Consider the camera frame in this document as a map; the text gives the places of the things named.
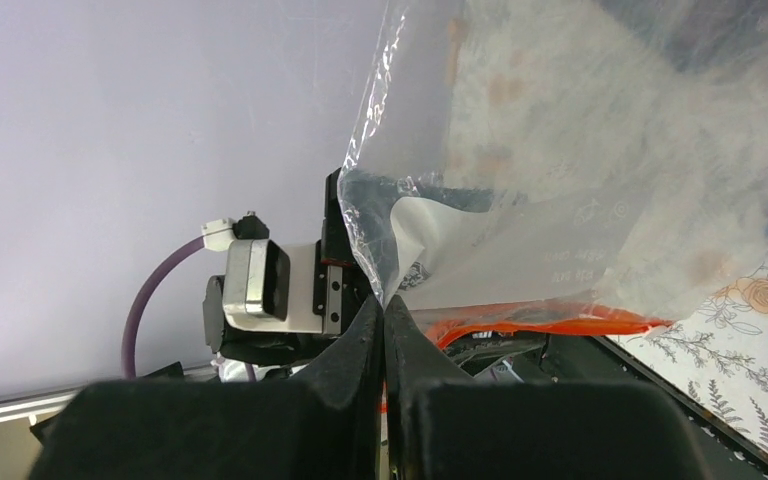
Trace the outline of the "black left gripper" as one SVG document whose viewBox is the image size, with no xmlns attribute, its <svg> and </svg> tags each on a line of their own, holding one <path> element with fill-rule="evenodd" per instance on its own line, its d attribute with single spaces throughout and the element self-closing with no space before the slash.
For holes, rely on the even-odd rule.
<svg viewBox="0 0 768 480">
<path fill-rule="evenodd" d="M 339 174 L 325 181 L 324 218 L 315 246 L 313 312 L 323 319 L 323 332 L 269 333 L 231 327 L 222 311 L 222 290 L 228 249 L 235 240 L 271 239 L 266 223 L 249 212 L 240 219 L 220 219 L 203 226 L 207 250 L 225 257 L 225 270 L 209 278 L 202 302 L 205 343 L 228 360 L 265 367 L 295 367 L 310 362 L 330 347 L 350 326 L 371 293 L 369 282 L 354 260 L 337 198 Z"/>
</svg>

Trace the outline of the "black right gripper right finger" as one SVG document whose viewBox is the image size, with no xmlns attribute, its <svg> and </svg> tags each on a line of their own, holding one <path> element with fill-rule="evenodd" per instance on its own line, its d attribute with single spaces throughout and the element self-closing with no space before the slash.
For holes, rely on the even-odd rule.
<svg viewBox="0 0 768 480">
<path fill-rule="evenodd" d="M 394 297 L 383 314 L 388 440 L 399 479 L 705 479 L 684 415 L 640 381 L 472 378 Z"/>
</svg>

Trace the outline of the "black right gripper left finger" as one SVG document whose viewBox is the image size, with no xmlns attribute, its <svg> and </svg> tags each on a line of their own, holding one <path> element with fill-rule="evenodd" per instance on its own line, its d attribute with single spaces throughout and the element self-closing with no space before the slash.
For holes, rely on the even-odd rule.
<svg viewBox="0 0 768 480">
<path fill-rule="evenodd" d="M 283 380 L 95 383 L 57 415 L 34 479 L 374 479 L 381 308 Z"/>
</svg>

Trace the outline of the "clear zip bag orange zipper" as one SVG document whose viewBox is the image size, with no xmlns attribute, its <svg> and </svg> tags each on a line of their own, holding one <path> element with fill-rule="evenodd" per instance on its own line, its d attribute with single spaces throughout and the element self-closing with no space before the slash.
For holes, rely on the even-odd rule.
<svg viewBox="0 0 768 480">
<path fill-rule="evenodd" d="M 390 1 L 338 199 L 435 336 L 683 320 L 768 258 L 768 1 Z"/>
</svg>

